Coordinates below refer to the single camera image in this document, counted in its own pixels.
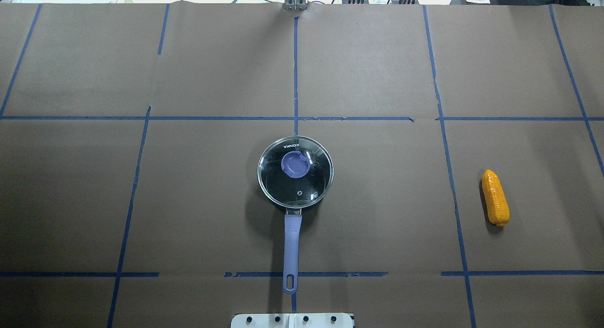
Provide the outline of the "white mounting plate with bolts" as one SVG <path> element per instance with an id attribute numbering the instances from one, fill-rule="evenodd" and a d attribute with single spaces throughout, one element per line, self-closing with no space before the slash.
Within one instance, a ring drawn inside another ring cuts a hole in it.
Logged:
<path id="1" fill-rule="evenodd" d="M 237 314 L 231 328 L 354 328 L 354 315 L 323 313 L 248 313 Z"/>

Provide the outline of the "glass lid with purple knob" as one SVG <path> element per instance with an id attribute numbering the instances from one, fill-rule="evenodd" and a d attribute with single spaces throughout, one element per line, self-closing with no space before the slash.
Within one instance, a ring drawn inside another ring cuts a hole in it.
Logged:
<path id="1" fill-rule="evenodd" d="M 287 136 L 261 154 L 257 180 L 264 195 L 283 208 L 303 209 L 322 201 L 334 181 L 328 150 L 315 139 Z"/>

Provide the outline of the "yellow corn cob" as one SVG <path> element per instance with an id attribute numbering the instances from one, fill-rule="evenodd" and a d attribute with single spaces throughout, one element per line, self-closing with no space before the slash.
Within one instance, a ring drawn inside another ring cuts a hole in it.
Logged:
<path id="1" fill-rule="evenodd" d="M 487 219 L 492 225 L 504 227 L 511 220 L 511 210 L 500 178 L 491 169 L 486 169 L 481 176 L 480 186 L 485 199 Z"/>

